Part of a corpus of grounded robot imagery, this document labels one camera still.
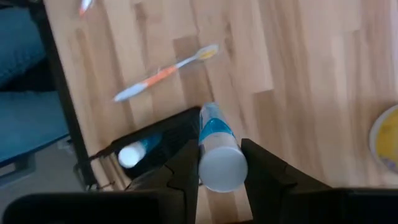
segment toothbrush handle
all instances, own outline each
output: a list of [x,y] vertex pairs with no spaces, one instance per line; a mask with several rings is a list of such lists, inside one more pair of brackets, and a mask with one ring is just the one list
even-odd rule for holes
[[160,72],[158,72],[156,75],[154,75],[153,77],[149,77],[149,78],[145,79],[144,81],[142,81],[141,83],[145,83],[147,85],[147,87],[150,87],[153,84],[161,81],[162,79],[169,77],[171,74],[173,74],[175,71],[177,71],[177,69],[178,68],[175,65],[164,68]]

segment blue fabric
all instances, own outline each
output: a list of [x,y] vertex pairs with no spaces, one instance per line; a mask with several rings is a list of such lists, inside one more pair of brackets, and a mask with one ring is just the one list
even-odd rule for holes
[[0,86],[45,57],[39,31],[27,9],[0,10]]
[[57,92],[0,93],[0,162],[67,134]]

